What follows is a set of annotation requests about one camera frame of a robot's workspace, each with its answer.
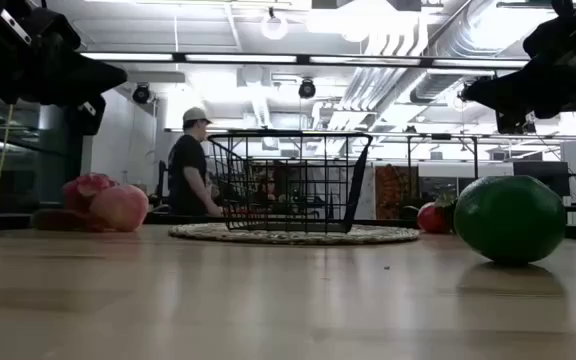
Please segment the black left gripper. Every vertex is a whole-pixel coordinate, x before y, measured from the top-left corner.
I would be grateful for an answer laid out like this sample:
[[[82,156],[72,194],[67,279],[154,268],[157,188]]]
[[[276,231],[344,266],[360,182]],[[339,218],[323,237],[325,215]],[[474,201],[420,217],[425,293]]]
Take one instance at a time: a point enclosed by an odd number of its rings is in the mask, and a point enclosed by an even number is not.
[[[0,99],[70,105],[69,128],[96,135],[106,108],[101,94],[125,83],[127,72],[75,52],[80,45],[63,14],[29,0],[0,0]]]

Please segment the pink dragon fruit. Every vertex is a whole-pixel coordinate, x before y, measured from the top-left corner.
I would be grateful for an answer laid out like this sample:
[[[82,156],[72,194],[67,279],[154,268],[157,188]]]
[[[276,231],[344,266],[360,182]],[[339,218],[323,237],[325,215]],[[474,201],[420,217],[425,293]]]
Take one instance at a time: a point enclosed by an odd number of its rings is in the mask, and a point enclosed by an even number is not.
[[[117,185],[117,181],[105,174],[80,175],[63,185],[64,207],[78,213],[88,213],[92,201],[98,193]]]

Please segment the green lime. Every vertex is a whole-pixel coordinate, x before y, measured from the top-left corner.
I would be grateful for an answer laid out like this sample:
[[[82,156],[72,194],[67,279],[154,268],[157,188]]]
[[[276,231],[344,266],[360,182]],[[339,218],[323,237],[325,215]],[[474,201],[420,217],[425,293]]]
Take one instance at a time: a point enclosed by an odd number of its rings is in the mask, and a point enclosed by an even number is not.
[[[531,176],[484,177],[459,195],[453,224],[480,255],[523,265],[549,256],[561,244],[567,214],[562,199]]]

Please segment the pink yellow peach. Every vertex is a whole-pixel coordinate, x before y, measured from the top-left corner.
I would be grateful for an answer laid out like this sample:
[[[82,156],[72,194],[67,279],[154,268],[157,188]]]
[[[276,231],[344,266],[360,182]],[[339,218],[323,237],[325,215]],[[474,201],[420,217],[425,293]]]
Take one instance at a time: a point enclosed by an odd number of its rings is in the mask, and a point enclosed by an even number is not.
[[[98,193],[90,206],[90,213],[109,228],[120,232],[138,229],[149,211],[144,191],[133,185],[109,187]]]

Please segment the black metal rack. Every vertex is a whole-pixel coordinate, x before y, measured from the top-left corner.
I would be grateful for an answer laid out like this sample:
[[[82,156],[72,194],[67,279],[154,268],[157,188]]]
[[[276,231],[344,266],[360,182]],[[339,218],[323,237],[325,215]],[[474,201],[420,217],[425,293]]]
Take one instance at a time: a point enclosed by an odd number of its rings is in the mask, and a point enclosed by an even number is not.
[[[415,190],[410,189],[410,196],[422,196],[422,179],[424,177],[454,177],[456,193],[459,193],[460,177],[470,177],[477,179],[479,177],[479,141],[475,135],[454,134],[454,133],[403,133],[406,144],[406,161],[408,182],[413,183],[412,168],[417,168]],[[431,145],[428,149],[430,157],[414,158],[413,152],[421,145]],[[471,157],[451,159],[433,159],[433,151],[441,152],[442,145],[459,145],[460,149],[465,149]]]

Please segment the black computer monitor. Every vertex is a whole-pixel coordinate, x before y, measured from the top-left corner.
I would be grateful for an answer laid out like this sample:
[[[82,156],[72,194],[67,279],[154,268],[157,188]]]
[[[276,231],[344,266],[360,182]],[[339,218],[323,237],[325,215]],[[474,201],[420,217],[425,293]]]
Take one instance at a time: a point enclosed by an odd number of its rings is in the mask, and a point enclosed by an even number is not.
[[[570,195],[566,162],[518,161],[513,163],[513,174],[536,178],[561,197]]]

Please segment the person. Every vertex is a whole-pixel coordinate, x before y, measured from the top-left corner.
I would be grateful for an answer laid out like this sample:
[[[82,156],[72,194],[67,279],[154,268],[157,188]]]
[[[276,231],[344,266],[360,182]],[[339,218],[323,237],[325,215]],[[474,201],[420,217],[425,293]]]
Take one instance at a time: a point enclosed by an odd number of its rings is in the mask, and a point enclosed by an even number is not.
[[[222,216],[222,208],[212,197],[202,147],[210,123],[205,112],[198,107],[188,109],[183,115],[183,134],[168,158],[168,204],[175,215]]]

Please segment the orange patterned panel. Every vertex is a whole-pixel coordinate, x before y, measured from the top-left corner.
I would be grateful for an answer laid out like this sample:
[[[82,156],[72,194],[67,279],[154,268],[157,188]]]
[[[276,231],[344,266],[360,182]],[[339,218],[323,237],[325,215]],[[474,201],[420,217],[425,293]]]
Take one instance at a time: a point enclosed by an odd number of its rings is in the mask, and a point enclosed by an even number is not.
[[[386,164],[375,168],[375,211],[378,220],[402,217],[405,205],[418,197],[416,167]]]

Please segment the round woven placemat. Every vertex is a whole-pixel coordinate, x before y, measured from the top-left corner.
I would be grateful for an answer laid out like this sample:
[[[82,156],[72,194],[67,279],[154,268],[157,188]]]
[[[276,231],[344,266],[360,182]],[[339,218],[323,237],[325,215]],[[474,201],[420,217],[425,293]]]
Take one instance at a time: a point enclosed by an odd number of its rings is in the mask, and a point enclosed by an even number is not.
[[[271,244],[294,246],[380,245],[416,241],[420,232],[415,229],[355,225],[348,233],[229,230],[223,223],[175,225],[168,231],[171,237],[242,244]]]

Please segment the black bar with light strips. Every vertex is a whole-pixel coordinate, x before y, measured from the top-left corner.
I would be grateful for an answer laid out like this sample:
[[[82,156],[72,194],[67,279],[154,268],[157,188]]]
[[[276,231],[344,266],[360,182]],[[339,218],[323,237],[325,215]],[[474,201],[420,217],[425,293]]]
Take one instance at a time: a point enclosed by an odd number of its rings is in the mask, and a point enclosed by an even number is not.
[[[116,63],[255,64],[332,67],[518,70],[528,61],[504,58],[443,58],[418,56],[310,55],[257,53],[139,53],[82,52],[99,61]]]

